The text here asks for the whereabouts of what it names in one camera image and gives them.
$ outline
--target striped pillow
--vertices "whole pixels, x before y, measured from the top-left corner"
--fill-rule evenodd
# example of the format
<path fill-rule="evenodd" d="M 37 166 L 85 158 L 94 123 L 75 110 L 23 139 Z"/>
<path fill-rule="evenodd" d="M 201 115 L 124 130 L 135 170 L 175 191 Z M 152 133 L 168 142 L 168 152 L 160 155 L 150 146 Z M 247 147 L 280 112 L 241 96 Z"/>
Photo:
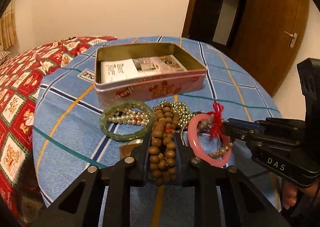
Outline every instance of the striped pillow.
<path fill-rule="evenodd" d="M 3 62 L 5 62 L 7 60 L 9 54 L 11 54 L 10 51 L 2 51 L 2 52 L 0 52 L 0 65 L 2 65 Z"/>

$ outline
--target pink bangle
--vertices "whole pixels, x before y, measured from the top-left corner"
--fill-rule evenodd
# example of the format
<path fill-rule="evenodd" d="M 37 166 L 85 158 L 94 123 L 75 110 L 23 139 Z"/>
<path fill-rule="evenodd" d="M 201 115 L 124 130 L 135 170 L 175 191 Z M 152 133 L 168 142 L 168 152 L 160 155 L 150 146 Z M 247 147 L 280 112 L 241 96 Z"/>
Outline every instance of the pink bangle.
<path fill-rule="evenodd" d="M 230 159 L 231 148 L 222 156 L 221 160 L 215 160 L 213 158 L 210 158 L 203 151 L 197 135 L 197 126 L 200 121 L 205 121 L 208 119 L 212 119 L 212 117 L 208 114 L 197 114 L 190 120 L 188 125 L 188 141 L 196 157 L 203 159 L 204 161 L 208 162 L 211 166 L 220 168 L 225 166 L 228 160 Z M 229 137 L 225 135 L 222 135 L 221 137 L 224 145 L 227 145 L 230 142 Z"/>

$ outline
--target green jade bangle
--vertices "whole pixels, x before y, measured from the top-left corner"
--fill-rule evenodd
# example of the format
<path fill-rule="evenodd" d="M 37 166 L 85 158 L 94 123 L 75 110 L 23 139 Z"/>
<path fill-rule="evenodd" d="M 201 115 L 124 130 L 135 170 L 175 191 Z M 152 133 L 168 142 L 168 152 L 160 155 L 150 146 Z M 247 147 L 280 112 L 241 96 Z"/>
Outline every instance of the green jade bangle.
<path fill-rule="evenodd" d="M 108 118 L 113 116 L 113 114 L 117 110 L 121 110 L 125 108 L 127 109 L 138 108 L 142 110 L 143 112 L 149 115 L 150 117 L 149 123 L 144 128 L 136 131 L 135 133 L 121 135 L 121 134 L 110 132 L 108 128 L 110 127 L 112 122 L 108 122 Z M 106 136 L 114 140 L 119 140 L 124 142 L 124 141 L 129 141 L 134 139 L 141 139 L 152 128 L 154 117 L 155 116 L 154 116 L 153 110 L 151 110 L 144 102 L 132 101 L 132 100 L 118 101 L 115 104 L 113 104 L 112 107 L 104 110 L 104 112 L 100 116 L 99 125 L 100 125 L 100 129 Z"/>

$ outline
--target bracelet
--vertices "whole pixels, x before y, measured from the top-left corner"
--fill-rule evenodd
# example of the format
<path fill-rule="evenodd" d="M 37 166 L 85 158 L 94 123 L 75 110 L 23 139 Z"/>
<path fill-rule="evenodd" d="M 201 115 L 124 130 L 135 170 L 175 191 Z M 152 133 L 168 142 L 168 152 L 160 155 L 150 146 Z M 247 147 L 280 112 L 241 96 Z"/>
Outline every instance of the bracelet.
<path fill-rule="evenodd" d="M 212 117 L 208 114 L 197 114 L 190 120 L 188 125 L 188 141 L 196 157 L 203 159 L 204 161 L 208 162 L 211 166 L 220 168 L 225 166 L 228 160 L 230 159 L 231 148 L 225 151 L 225 153 L 222 155 L 221 160 L 215 160 L 203 151 L 197 135 L 198 123 L 200 121 L 206 121 L 209 119 L 212 119 Z M 224 145 L 229 144 L 229 137 L 225 135 L 222 135 L 221 137 Z"/>
<path fill-rule="evenodd" d="M 110 132 L 107 128 L 107 125 L 109 126 L 111 122 L 109 122 L 108 119 L 112 117 L 117 110 L 131 109 L 131 108 L 138 108 L 148 115 L 149 122 L 147 123 L 147 125 L 141 130 L 136 131 L 135 133 L 125 134 L 125 135 Z M 118 101 L 114 103 L 112 107 L 104 110 L 100 116 L 99 125 L 100 125 L 100 129 L 106 136 L 114 140 L 129 141 L 134 139 L 141 139 L 152 128 L 153 120 L 154 120 L 154 112 L 144 102 L 126 100 L 126 101 Z"/>

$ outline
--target blue tablecloth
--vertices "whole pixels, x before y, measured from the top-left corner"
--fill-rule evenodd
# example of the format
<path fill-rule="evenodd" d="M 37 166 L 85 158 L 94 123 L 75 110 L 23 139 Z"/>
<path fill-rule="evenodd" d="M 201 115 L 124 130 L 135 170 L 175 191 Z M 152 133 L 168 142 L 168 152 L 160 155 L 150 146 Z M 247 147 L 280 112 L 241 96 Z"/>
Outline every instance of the blue tablecloth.
<path fill-rule="evenodd" d="M 176 43 L 207 65 L 207 77 L 202 89 L 178 96 L 179 101 L 185 102 L 191 111 L 211 111 L 212 100 L 217 99 L 224 105 L 224 118 L 255 121 L 281 116 L 271 97 L 257 81 L 230 58 L 206 43 L 156 36 L 114 40 L 92 46 L 64 69 L 44 77 L 40 84 L 33 129 L 33 155 L 39 186 L 47 206 L 90 163 L 106 167 L 119 161 L 119 147 L 123 143 L 106 137 L 99 129 L 102 109 L 90 74 L 94 71 L 98 48 L 132 42 Z M 154 107 L 163 99 L 146 103 Z M 173 102 L 173 96 L 165 99 Z M 135 131 L 134 127 L 137 126 L 114 124 L 111 131 L 126 134 Z M 217 148 L 217 142 L 208 140 L 206 136 L 201 138 L 201 142 L 207 152 Z M 232 153 L 228 164 L 236 165 L 249 176 L 279 210 L 277 178 L 250 160 L 251 154 L 244 142 L 237 141 Z M 162 201 L 159 219 L 153 215 L 157 197 L 157 203 Z M 132 188 L 131 224 L 150 226 L 153 219 L 158 221 L 158 226 L 193 226 L 193 202 L 193 188 L 166 186 L 163 195 L 157 194 L 157 187 L 151 184 L 144 188 Z"/>

